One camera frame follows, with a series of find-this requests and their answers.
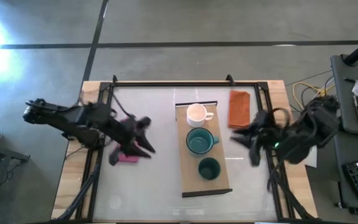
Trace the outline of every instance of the dark green mug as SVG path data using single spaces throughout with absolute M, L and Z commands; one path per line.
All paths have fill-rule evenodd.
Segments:
M 219 137 L 213 136 L 205 128 L 192 129 L 186 137 L 187 148 L 196 156 L 204 155 L 219 142 Z
M 198 172 L 207 180 L 213 180 L 221 173 L 221 166 L 214 158 L 205 158 L 198 164 Z

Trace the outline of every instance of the orange cloth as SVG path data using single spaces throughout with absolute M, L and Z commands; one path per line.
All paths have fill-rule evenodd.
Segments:
M 250 95 L 246 91 L 230 91 L 229 128 L 245 128 L 249 125 L 249 99 Z

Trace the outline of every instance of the concrete floor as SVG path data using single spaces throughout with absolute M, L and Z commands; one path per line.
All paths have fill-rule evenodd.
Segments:
M 102 0 L 0 0 L 0 44 L 92 43 L 101 5 Z M 292 40 L 358 40 L 358 1 L 110 1 L 99 42 Z M 89 79 L 110 80 L 115 74 L 120 80 L 222 80 L 230 73 L 238 80 L 291 83 L 330 70 L 331 55 L 348 54 L 356 47 L 98 49 Z M 0 186 L 0 223 L 49 219 L 67 141 L 51 127 L 25 123 L 24 102 L 45 98 L 72 105 L 89 52 L 0 50 L 0 144 L 31 155 L 31 161 Z M 307 82 L 323 86 L 331 75 Z M 290 86 L 288 92 L 296 106 Z M 329 149 L 319 156 L 333 161 Z M 326 169 L 308 169 L 319 217 L 358 223 L 358 217 L 332 206 L 337 190 L 330 175 L 323 175 Z

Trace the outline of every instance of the pink object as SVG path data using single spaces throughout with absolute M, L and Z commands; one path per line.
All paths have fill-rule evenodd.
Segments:
M 125 156 L 124 154 L 118 155 L 118 162 L 137 162 L 139 156 Z

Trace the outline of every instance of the black cable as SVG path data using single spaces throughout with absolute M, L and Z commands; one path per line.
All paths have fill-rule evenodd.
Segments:
M 305 94 L 305 91 L 310 89 L 310 88 L 311 88 L 310 86 L 306 87 L 301 93 L 301 102 L 302 102 L 303 107 L 305 107 L 305 101 L 303 100 L 303 94 Z
M 66 160 L 69 156 L 71 156 L 72 154 L 78 152 L 79 150 L 81 150 L 81 149 L 83 149 L 83 148 L 84 148 L 84 146 L 81 146 L 79 149 L 75 150 L 74 152 L 69 153 L 69 154 L 65 157 L 65 160 Z
M 133 117 L 133 116 L 134 116 L 134 115 L 129 114 L 128 112 L 126 112 L 126 111 L 124 110 L 124 108 L 122 107 L 121 103 L 118 101 L 118 99 L 116 98 L 116 96 L 115 96 L 114 93 L 112 93 L 112 97 L 116 100 L 118 106 L 120 107 L 120 109 L 122 110 L 122 112 L 124 112 L 124 114 L 126 114 L 128 117 Z
M 310 76 L 310 77 L 308 77 L 308 78 L 303 78 L 303 79 L 301 79 L 301 80 L 298 80 L 298 81 L 295 81 L 295 82 L 291 82 L 291 83 L 289 83 L 289 84 L 286 84 L 285 86 L 289 86 L 289 85 L 292 85 L 292 84 L 297 83 L 297 82 L 302 82 L 302 81 L 308 80 L 308 79 L 310 79 L 310 78 L 313 78 L 313 77 L 316 77 L 316 76 L 319 76 L 319 75 L 328 73 L 328 72 L 330 72 L 330 71 L 332 71 L 332 69 L 331 69 L 331 70 L 328 70 L 328 71 L 325 71 L 325 72 L 321 72 L 321 73 L 319 73 L 319 74 L 317 74 L 317 75 L 312 75 L 312 76 Z
M 313 124 L 313 132 L 309 135 L 309 137 L 305 140 L 305 142 L 309 141 L 311 138 L 313 138 L 316 133 L 317 133 L 317 123 L 316 123 L 316 120 L 314 119 L 313 115 L 311 114 L 311 108 L 310 108 L 311 105 L 309 105 L 307 108 L 305 108 L 307 110 L 307 113 L 309 115 L 309 118 Z M 289 150 L 281 159 L 281 161 L 273 168 L 272 172 L 270 173 L 269 175 L 269 178 L 267 180 L 267 190 L 270 190 L 270 183 L 271 183 L 271 179 L 272 179 L 272 176 L 274 174 L 274 172 L 280 167 L 283 165 L 285 159 L 287 159 L 288 156 L 290 156 L 291 153 L 293 153 L 295 151 L 295 149 L 298 149 L 301 145 L 297 145 L 297 147 L 294 147 L 293 149 Z
M 296 109 L 294 106 L 292 106 L 292 105 L 290 105 L 294 110 L 296 110 L 296 112 L 299 112 L 299 113 L 301 113 L 301 111 L 300 110 L 298 110 L 298 109 Z
M 12 169 L 10 169 L 10 170 L 8 170 L 8 169 L 6 168 L 6 176 L 5 176 L 5 179 L 4 179 L 2 182 L 0 182 L 0 185 L 5 184 L 6 181 L 8 181 L 8 180 L 11 180 L 12 177 L 13 177 L 13 170 L 16 169 L 16 168 L 18 168 L 20 165 L 22 165 L 22 163 L 19 163 L 19 164 L 15 165 L 15 166 L 14 166 Z

